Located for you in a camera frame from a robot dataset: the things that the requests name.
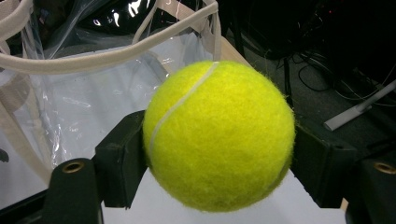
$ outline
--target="tennis ball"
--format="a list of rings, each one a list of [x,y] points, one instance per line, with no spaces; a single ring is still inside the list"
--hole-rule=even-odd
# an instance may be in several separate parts
[[[290,167],[294,116],[266,77],[234,62],[170,76],[143,123],[150,171],[188,207],[234,211],[260,201]]]

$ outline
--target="white strip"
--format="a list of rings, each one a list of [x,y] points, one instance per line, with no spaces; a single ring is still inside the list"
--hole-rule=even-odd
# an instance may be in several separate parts
[[[163,126],[163,123],[166,122],[166,120],[173,114],[173,112],[181,105],[184,104],[184,102],[193,94],[195,91],[200,87],[209,77],[212,75],[213,71],[218,67],[219,62],[214,62],[212,66],[206,71],[206,73],[192,86],[192,88],[185,94],[183,97],[181,97],[177,103],[175,103],[169,110],[163,115],[163,117],[158,121],[157,125],[154,128],[154,131],[152,132],[150,142],[149,142],[149,148],[148,152],[149,155],[151,155],[152,148],[154,145],[154,139],[157,135],[157,132],[160,130],[161,126]]]

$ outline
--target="gray floor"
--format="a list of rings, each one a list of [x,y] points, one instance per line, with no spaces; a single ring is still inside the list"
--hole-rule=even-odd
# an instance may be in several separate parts
[[[227,39],[233,43],[232,34],[227,35]],[[245,54],[247,61],[254,68],[271,78],[284,91],[283,61],[267,60],[247,48],[245,48]],[[296,55],[293,57],[293,60],[300,62],[301,58]],[[345,95],[340,95],[340,92],[337,92],[334,88],[320,92],[308,89],[298,77],[298,72],[306,66],[306,63],[294,63],[293,60],[290,59],[289,62],[290,85],[295,113],[310,118],[318,124],[322,124],[324,121],[362,102],[362,100],[348,100],[344,98]],[[323,79],[323,74],[311,66],[304,69],[301,77],[310,87],[316,89],[329,87],[328,83]],[[343,88],[352,88],[351,84],[348,85],[346,83],[348,85],[347,87],[343,82],[340,83],[344,86]],[[362,150],[365,150],[369,144],[395,137],[396,101],[387,97],[381,103],[386,105],[373,105],[372,109],[333,131],[333,133],[347,141],[350,145]]]

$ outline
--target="transparent plastic sheet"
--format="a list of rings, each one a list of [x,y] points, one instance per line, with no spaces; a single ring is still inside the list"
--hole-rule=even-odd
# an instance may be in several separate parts
[[[12,106],[7,105],[7,100],[12,99],[12,94],[10,92],[0,94],[0,100],[6,105],[4,108],[9,115],[8,119],[12,120],[9,125],[7,124],[8,126],[3,124],[1,128],[6,130],[4,133],[9,130],[6,136],[8,139],[17,130],[21,130],[18,137],[26,138],[30,147],[21,153],[30,153],[24,158],[29,161],[33,170],[46,170],[41,172],[43,179],[46,179],[47,174],[50,173],[47,170],[63,161],[80,157],[91,158],[94,147],[124,116],[147,107],[152,94],[170,74],[190,63],[216,60],[215,52],[219,48],[214,41],[215,30],[218,31],[219,36],[216,12],[191,20],[189,25],[183,24],[183,27],[186,27],[183,30],[171,37],[163,38],[169,35],[166,33],[168,29],[173,29],[180,21],[189,20],[191,13],[195,14],[191,7],[182,5],[182,2],[156,1],[154,9],[150,12],[151,16],[147,16],[132,35],[87,30],[86,27],[78,27],[76,22],[74,27],[68,29],[73,31],[69,34],[78,36],[78,42],[63,44],[53,53],[54,58],[61,60],[83,59],[102,53],[119,56],[118,52],[129,48],[131,43],[140,48],[143,42],[153,41],[152,35],[156,36],[156,39],[158,37],[161,39],[138,56],[127,55],[125,60],[122,58],[113,60],[120,62],[112,63],[111,66],[94,64],[93,68],[68,69],[64,68],[62,63],[60,70],[53,70],[57,75],[49,76],[51,72],[46,65],[52,60],[42,60],[44,50],[38,28],[40,21],[35,21],[36,14],[33,14],[33,18],[21,31],[23,57],[34,59],[29,63],[39,61],[43,66],[31,66],[29,63],[26,65],[24,63],[27,61],[16,60],[19,63],[15,62],[15,64],[21,65],[17,66],[13,65],[14,62],[7,61],[7,58],[4,58],[3,62],[10,63],[2,64],[0,54],[0,66],[6,68],[0,71],[2,81],[0,84],[3,84],[0,90],[12,77],[18,77],[19,79],[16,80],[21,83],[19,86],[13,83],[9,88],[12,94],[21,98],[20,105],[11,108]],[[191,2],[194,6],[199,6],[197,8],[199,10],[214,3],[213,0],[199,1],[199,4],[195,1]],[[156,25],[156,21],[164,22],[161,17],[165,14],[166,18],[174,17],[173,23],[167,19],[166,23],[169,23],[167,26]],[[25,73],[30,71],[28,69],[30,66],[34,75],[26,76]],[[43,71],[43,75],[37,72],[40,70]],[[77,70],[77,72],[59,72],[63,70]],[[13,142],[14,144],[11,145],[14,147],[17,144],[26,147],[23,141],[19,143],[14,138]],[[43,164],[42,167],[37,166],[37,160]]]

